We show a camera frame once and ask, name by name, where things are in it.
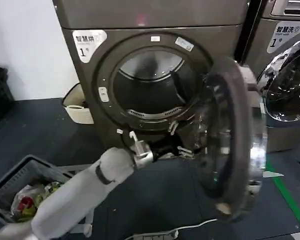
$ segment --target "white basket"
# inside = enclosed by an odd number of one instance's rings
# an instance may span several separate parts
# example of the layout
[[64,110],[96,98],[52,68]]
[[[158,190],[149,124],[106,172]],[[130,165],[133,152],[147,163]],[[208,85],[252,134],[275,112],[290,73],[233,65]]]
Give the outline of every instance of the white basket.
[[77,124],[94,124],[89,108],[83,107],[86,97],[80,83],[65,95],[62,105],[70,118]]

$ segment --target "number 1 sticker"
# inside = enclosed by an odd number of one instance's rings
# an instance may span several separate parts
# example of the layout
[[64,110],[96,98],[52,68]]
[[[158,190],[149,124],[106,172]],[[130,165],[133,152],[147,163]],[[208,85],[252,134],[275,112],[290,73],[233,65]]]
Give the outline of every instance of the number 1 sticker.
[[266,51],[271,54],[291,38],[300,33],[300,21],[281,21],[273,32]]
[[107,39],[103,30],[74,30],[72,37],[81,62],[88,63],[94,52]]

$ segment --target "label sticker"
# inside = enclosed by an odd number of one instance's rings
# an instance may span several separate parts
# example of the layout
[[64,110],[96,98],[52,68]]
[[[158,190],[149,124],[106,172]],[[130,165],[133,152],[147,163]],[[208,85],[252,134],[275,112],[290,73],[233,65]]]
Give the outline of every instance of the label sticker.
[[174,43],[182,47],[183,49],[187,50],[188,52],[191,52],[191,50],[195,46],[192,43],[188,42],[187,40],[183,39],[182,37],[178,37]]
[[107,39],[107,33],[103,30],[74,30],[72,37],[81,62],[86,64]]
[[151,42],[160,42],[160,36],[151,36]]
[[294,36],[300,33],[300,21],[281,21],[279,22],[273,32],[272,38],[269,42],[266,51],[271,54],[280,46],[285,44]]
[[107,88],[105,86],[101,86],[98,88],[100,99],[103,103],[109,102]]

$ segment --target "washing machine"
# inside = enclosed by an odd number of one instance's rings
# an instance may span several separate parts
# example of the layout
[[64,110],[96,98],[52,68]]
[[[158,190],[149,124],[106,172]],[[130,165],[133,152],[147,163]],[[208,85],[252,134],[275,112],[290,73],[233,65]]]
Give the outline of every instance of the washing machine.
[[268,152],[289,150],[300,144],[300,0],[253,4],[244,26],[252,31],[245,32],[247,45],[239,46],[241,62],[257,76],[262,92]]
[[145,140],[189,134],[206,74],[233,56],[248,9],[247,0],[53,2],[106,148],[130,145],[131,130]]

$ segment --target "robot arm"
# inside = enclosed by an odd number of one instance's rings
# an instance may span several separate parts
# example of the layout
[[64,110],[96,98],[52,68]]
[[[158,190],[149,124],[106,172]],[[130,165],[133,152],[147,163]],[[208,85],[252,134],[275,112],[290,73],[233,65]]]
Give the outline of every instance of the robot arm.
[[49,240],[69,232],[134,172],[132,156],[111,148],[89,168],[76,174],[37,210],[31,222],[8,224],[0,240]]

